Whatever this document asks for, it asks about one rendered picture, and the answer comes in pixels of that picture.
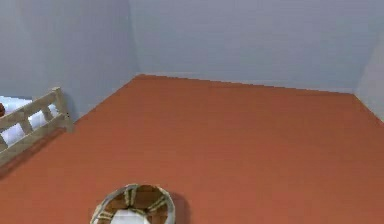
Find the pale wooden slatted bed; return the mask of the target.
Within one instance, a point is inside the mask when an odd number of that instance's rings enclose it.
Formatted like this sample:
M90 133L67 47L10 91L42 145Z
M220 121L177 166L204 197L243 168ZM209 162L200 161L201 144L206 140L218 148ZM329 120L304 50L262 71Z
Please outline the pale wooden slatted bed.
M74 130L60 87L0 116L0 167L58 128Z

